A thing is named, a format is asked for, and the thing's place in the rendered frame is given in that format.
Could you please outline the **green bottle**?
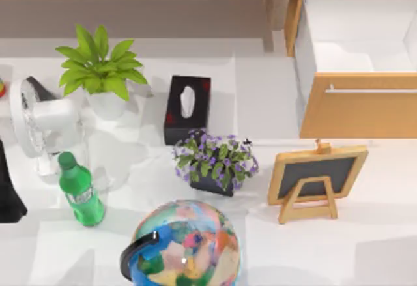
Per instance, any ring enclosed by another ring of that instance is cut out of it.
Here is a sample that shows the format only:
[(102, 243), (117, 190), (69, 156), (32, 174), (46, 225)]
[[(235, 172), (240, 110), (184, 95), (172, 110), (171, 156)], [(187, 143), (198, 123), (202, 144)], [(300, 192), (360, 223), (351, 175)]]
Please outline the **green bottle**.
[(78, 164), (69, 151), (60, 153), (58, 164), (61, 169), (59, 186), (77, 221), (86, 227), (98, 225), (104, 219), (105, 206), (93, 186), (90, 171)]

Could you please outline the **white desk fan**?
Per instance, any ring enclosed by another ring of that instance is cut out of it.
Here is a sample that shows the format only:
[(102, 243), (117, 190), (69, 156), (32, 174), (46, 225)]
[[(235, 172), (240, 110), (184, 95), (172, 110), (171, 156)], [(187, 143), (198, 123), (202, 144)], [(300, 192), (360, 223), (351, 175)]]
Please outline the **white desk fan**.
[(55, 96), (34, 77), (13, 81), (8, 95), (17, 142), (39, 176), (57, 176), (58, 155), (65, 151), (81, 164), (88, 162), (85, 131), (73, 101)]

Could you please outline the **purple flowers in black pot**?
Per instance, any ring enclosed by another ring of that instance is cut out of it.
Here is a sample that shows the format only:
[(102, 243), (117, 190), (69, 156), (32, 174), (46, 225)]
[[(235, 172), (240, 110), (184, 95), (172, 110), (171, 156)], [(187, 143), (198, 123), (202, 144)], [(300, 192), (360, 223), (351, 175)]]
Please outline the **purple flowers in black pot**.
[(212, 136), (204, 129), (190, 130), (173, 145), (175, 174), (192, 188), (232, 197), (246, 179), (259, 171), (249, 139), (233, 134)]

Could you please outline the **white drawer inside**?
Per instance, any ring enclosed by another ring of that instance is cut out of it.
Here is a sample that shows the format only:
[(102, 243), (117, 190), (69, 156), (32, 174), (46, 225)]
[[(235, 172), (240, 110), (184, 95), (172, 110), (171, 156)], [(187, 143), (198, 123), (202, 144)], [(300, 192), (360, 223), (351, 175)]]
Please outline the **white drawer inside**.
[(417, 73), (417, 0), (303, 0), (294, 57), (302, 120), (318, 72)]

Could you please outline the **pale wooden drawer front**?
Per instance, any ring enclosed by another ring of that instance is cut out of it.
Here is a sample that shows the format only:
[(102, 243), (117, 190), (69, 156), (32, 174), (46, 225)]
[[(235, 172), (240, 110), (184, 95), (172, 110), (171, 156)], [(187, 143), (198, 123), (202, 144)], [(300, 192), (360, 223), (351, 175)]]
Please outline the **pale wooden drawer front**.
[(326, 94), (335, 89), (417, 89), (417, 73), (314, 75), (301, 138), (417, 139), (417, 94)]

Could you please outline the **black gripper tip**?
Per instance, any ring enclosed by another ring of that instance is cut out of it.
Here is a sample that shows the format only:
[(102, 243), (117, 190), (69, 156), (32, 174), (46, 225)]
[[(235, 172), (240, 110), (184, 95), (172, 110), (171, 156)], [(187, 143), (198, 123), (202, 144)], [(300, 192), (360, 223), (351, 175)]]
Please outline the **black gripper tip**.
[(14, 188), (0, 140), (0, 223), (18, 223), (26, 215), (27, 207)]

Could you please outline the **colourful globe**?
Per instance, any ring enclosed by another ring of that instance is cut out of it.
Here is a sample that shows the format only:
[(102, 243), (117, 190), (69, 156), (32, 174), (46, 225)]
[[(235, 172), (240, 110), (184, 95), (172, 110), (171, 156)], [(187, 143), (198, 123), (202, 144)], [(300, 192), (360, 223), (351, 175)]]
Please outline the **colourful globe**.
[(119, 266), (133, 286), (238, 286), (242, 250), (223, 212), (175, 200), (141, 220)]

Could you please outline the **green plant in white pot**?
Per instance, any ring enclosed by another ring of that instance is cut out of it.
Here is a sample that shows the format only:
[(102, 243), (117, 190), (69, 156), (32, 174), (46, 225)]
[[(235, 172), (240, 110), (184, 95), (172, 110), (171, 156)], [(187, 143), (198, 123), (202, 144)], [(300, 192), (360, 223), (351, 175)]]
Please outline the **green plant in white pot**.
[(116, 120), (122, 117), (130, 101), (128, 82), (148, 84), (141, 72), (143, 64), (130, 50), (134, 40), (122, 40), (111, 48), (103, 25), (90, 33), (77, 23), (75, 30), (77, 47), (58, 46), (55, 49), (66, 57), (61, 64), (65, 71), (59, 79), (63, 95), (83, 89), (88, 104), (98, 117)]

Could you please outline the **black tissue box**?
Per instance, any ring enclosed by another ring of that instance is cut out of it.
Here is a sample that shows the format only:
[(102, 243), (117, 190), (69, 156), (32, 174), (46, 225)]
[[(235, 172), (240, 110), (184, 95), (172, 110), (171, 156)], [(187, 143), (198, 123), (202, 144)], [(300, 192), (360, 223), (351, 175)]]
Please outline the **black tissue box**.
[(186, 139), (191, 130), (207, 129), (211, 86), (210, 78), (172, 76), (163, 126), (166, 145)]

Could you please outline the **wooden shelf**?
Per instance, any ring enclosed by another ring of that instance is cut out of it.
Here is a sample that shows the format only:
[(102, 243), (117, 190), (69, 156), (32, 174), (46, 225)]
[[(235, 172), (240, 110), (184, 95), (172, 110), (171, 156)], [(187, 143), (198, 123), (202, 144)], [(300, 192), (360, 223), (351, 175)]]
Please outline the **wooden shelf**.
[(70, 38), (105, 25), (113, 38), (258, 38), (268, 48), (288, 0), (0, 0), (0, 38)]

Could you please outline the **wooden framed blackboard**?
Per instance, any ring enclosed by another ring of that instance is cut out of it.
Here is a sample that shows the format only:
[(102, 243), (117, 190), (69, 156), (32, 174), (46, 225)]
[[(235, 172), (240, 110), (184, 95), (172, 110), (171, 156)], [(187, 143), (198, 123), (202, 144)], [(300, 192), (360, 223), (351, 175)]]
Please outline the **wooden framed blackboard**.
[(275, 157), (267, 203), (281, 207), (278, 223), (328, 216), (338, 218), (336, 199), (349, 195), (369, 154), (364, 145), (316, 148)]

